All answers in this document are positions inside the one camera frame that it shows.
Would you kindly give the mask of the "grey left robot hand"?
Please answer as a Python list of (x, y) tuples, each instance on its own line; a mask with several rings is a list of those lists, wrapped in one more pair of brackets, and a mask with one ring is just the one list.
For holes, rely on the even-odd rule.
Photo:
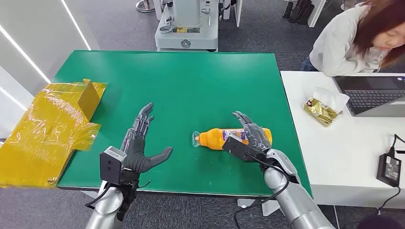
[(154, 119), (153, 116), (149, 116), (152, 110), (152, 102), (140, 110), (132, 127), (127, 130), (121, 145), (121, 151), (127, 155), (125, 167), (138, 174), (145, 173), (151, 168), (165, 162), (173, 152), (173, 148), (168, 146), (157, 155), (145, 156), (146, 135), (150, 123)]

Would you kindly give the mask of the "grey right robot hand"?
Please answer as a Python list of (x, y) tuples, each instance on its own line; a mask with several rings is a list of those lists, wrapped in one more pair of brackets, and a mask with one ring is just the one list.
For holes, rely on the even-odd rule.
[(248, 144), (245, 145), (240, 141), (236, 143), (235, 140), (235, 142), (232, 143), (231, 149), (228, 150), (230, 155), (245, 162), (256, 161), (254, 158), (262, 159), (266, 155), (266, 152), (272, 147), (263, 128), (240, 111), (234, 111), (232, 115), (235, 116), (242, 125)]

